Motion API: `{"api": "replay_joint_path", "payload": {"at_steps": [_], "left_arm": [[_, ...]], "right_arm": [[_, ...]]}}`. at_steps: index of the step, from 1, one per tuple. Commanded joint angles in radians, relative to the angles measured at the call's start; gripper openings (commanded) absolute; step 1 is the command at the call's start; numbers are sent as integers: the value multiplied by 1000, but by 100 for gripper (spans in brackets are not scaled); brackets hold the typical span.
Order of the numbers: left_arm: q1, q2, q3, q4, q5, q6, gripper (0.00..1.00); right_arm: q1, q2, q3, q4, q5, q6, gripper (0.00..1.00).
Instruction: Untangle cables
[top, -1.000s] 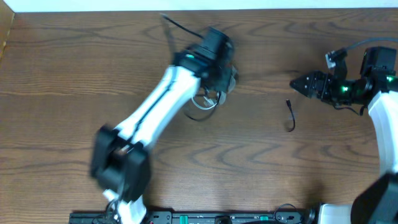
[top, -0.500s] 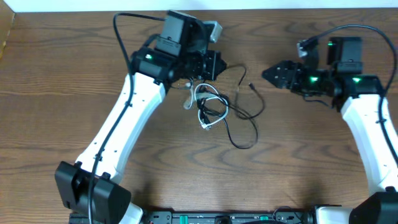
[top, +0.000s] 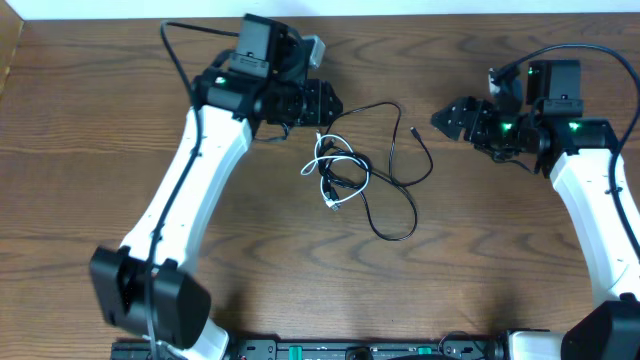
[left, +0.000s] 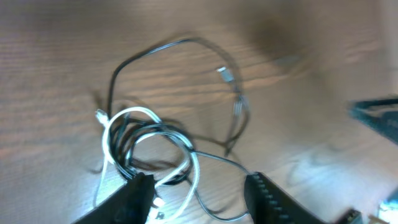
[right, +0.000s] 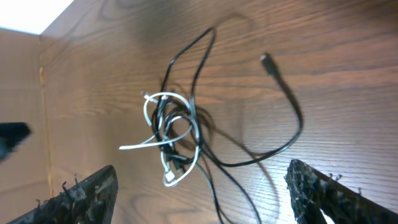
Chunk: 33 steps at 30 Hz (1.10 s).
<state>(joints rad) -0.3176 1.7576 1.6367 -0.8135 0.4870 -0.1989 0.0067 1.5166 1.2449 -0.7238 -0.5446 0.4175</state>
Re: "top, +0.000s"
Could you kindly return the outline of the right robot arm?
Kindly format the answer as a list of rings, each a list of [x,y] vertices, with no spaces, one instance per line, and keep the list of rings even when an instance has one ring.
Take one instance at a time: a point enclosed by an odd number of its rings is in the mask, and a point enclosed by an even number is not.
[[[431,123],[452,140],[463,139],[496,163],[521,153],[552,183],[575,228],[593,295],[593,311],[565,333],[508,330],[489,343],[489,359],[636,359],[639,356],[639,255],[616,211],[639,212],[626,186],[618,141],[609,122],[583,115],[580,65],[534,61],[528,81],[515,73],[489,74],[492,101],[461,97]]]

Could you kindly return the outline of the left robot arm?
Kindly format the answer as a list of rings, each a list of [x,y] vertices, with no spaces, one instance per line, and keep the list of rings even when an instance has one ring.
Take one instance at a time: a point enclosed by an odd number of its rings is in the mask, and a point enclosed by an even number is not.
[[[262,123],[320,127],[341,112],[312,79],[325,52],[316,36],[242,34],[187,84],[191,107],[177,152],[150,205],[89,271],[105,321],[147,340],[150,359],[220,359],[228,333],[210,318],[194,279],[204,232],[233,169]]]

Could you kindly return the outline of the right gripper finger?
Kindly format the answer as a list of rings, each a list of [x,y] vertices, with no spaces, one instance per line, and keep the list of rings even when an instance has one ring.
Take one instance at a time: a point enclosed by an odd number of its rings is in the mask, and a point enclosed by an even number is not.
[[[431,124],[451,140],[459,140],[462,131],[466,128],[464,119],[453,117],[433,117]]]
[[[472,96],[459,97],[446,105],[441,110],[434,113],[432,120],[455,120],[462,116],[469,109],[475,106],[475,98]]]

